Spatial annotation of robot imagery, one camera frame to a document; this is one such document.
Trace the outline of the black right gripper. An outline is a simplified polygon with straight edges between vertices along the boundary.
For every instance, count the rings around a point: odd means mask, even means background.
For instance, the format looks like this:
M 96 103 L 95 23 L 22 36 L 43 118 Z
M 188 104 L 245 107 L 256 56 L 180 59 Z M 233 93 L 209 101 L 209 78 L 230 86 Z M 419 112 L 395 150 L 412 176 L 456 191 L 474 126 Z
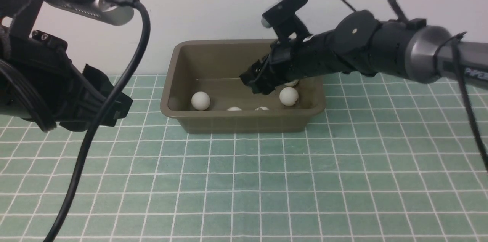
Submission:
M 296 79 L 353 71 L 353 66 L 333 51 L 332 30 L 288 44 L 274 44 L 269 55 L 239 75 L 253 94 L 269 95 L 276 87 Z

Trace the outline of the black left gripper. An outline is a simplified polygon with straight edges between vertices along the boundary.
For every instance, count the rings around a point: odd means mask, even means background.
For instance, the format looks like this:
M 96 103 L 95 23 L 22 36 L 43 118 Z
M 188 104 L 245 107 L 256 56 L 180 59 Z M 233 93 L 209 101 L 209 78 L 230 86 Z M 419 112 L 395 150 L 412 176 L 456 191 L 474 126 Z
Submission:
M 101 70 L 74 66 L 66 41 L 42 32 L 32 38 L 1 33 L 1 115 L 33 122 L 42 131 L 87 131 L 113 89 Z M 119 94 L 103 126 L 126 118 L 132 104 Z

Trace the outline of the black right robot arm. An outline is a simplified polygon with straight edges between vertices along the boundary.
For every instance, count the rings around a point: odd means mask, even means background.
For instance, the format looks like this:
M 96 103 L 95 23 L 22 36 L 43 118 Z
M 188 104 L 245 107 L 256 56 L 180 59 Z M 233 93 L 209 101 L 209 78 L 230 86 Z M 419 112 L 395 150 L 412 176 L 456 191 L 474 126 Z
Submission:
M 254 94 L 270 94 L 295 80 L 359 72 L 378 73 L 421 84 L 440 78 L 487 89 L 487 44 L 462 41 L 423 18 L 408 19 L 396 0 L 387 0 L 396 19 L 377 20 L 352 9 L 335 29 L 312 35 L 296 11 L 308 0 L 280 0 L 262 15 L 277 40 L 271 51 L 239 75 Z

